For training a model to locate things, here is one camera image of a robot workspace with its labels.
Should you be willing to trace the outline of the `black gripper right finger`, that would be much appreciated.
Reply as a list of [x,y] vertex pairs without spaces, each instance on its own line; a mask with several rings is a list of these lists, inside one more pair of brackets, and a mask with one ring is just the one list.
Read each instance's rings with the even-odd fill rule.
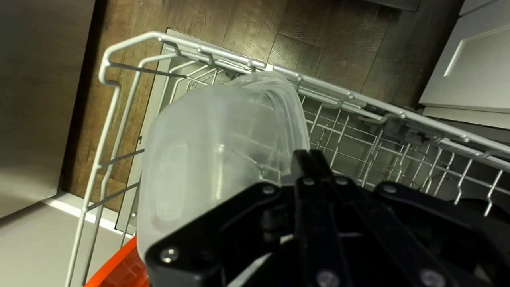
[[327,287],[510,287],[509,225],[382,181],[337,175],[318,150],[294,153],[304,272]]

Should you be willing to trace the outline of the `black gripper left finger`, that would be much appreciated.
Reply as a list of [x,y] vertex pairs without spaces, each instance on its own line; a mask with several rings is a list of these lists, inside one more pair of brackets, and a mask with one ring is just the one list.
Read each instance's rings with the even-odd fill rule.
[[151,287],[229,287],[262,256],[241,287],[297,284],[294,196],[262,181],[157,240],[146,253]]

